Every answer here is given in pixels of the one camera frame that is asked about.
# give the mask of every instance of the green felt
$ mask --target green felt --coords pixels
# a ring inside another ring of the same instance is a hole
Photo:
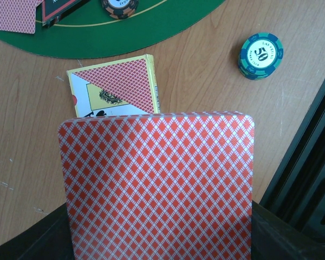
[[[0,40],[51,57],[86,59],[120,55],[148,47],[185,30],[223,2],[140,0],[137,15],[117,22],[105,13],[99,0],[91,0],[48,29],[42,28],[38,22],[41,21],[39,6],[34,35],[0,31]]]

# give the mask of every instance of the wooden surface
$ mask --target wooden surface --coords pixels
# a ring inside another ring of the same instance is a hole
[[[261,31],[281,39],[284,59],[268,79],[250,81],[236,59]],[[65,202],[57,127],[75,116],[66,70],[144,53],[155,57],[162,112],[254,118],[259,202],[325,77],[325,0],[227,0],[171,39],[97,60],[40,57],[0,42],[0,245]]]

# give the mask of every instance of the white label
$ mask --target white label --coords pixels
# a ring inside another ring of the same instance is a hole
[[[274,62],[276,55],[276,47],[270,41],[259,40],[249,46],[247,58],[253,67],[263,69]]]
[[[116,8],[123,8],[129,4],[130,0],[108,0],[109,4]]]

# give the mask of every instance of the red patterned playing card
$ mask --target red patterned playing card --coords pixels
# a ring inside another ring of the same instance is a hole
[[[0,0],[0,30],[34,34],[36,0]]]
[[[73,119],[59,141],[76,259],[250,259],[249,116]]]

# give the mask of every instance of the stack of poker chips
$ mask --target stack of poker chips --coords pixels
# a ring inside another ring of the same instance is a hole
[[[281,64],[283,54],[283,45],[277,36],[260,32],[243,44],[238,55],[238,69],[247,79],[265,79]]]
[[[101,0],[101,3],[110,17],[123,20],[135,13],[139,0]]]

